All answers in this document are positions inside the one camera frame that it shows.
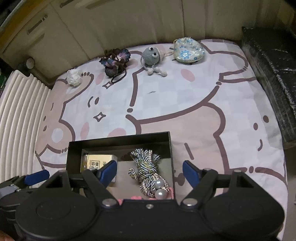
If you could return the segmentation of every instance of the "white fabric flower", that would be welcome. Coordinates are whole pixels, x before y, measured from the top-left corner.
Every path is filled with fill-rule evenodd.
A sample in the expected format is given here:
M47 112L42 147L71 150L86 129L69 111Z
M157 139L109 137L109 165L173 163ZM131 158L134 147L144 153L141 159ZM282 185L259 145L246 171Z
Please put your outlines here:
M79 69L70 69L67 72L67 81L69 85L78 86L81 83L83 72Z

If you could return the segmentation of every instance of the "braided rope figure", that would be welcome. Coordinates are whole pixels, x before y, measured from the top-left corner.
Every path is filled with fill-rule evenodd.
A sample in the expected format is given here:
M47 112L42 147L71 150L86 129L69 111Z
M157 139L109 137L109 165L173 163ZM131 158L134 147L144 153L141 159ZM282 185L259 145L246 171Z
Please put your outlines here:
M141 192L152 198L165 199L169 192L169 186L166 180L158 174L157 162L160 156L152 154L152 150L139 148L131 152L131 157L135 161L138 171L130 168L128 174L132 179L141 183Z

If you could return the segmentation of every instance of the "cartoon print tablecloth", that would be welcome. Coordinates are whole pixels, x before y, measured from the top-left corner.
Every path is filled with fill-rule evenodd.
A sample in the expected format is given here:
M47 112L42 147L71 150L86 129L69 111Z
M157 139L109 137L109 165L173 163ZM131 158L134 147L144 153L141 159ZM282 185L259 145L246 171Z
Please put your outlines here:
M78 87L60 76L45 105L33 171L65 168L69 141L170 131L178 201L191 190L182 174L182 162L190 160L219 173L242 170L286 210L281 133L265 92L238 45L201 44L206 55L197 63L166 57L167 77L148 76L140 64L141 53L154 45L130 48L127 76L115 84L99 59L78 67L84 72Z

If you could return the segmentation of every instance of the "blue floral pouch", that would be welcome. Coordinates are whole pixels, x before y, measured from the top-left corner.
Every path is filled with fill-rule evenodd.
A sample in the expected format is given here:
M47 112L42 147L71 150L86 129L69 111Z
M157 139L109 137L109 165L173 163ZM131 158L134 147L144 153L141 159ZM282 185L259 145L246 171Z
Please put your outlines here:
M174 41L174 57L185 63L193 63L202 59L205 55L203 47L192 38L180 38Z

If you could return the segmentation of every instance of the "corrugated white panel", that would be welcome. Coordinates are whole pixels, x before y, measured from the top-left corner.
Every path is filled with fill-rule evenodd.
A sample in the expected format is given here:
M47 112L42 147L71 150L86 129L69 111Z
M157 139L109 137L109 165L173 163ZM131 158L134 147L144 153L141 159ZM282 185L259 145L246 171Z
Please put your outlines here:
M32 173L42 111L50 89L14 71L0 100L0 182Z

